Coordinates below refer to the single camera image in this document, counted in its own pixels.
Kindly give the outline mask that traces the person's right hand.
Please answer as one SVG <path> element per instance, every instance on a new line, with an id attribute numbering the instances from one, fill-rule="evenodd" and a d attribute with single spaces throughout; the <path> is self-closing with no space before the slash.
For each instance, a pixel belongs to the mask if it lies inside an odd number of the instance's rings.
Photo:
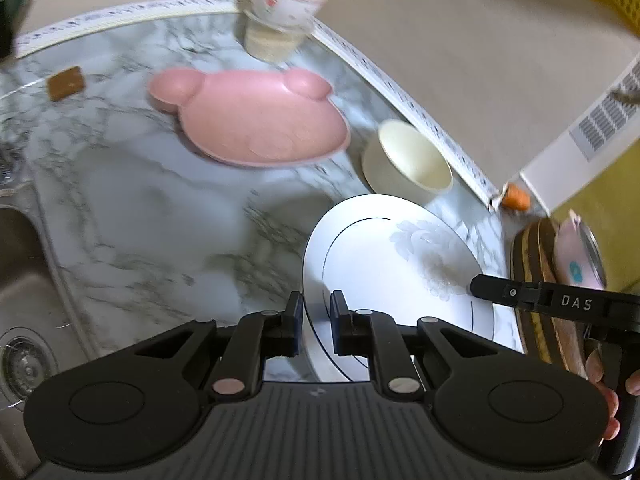
<path id="1" fill-rule="evenodd" d="M 604 440 L 613 440 L 620 432 L 620 422 L 615 415 L 620 407 L 618 395 L 614 390 L 608 388 L 604 382 L 604 367 L 598 350 L 593 350 L 586 361 L 586 372 L 588 380 L 595 385 L 603 394 L 606 404 L 608 404 L 608 426 L 604 433 Z M 640 370 L 631 374 L 625 382 L 626 391 L 631 396 L 638 396 L 640 391 Z"/>

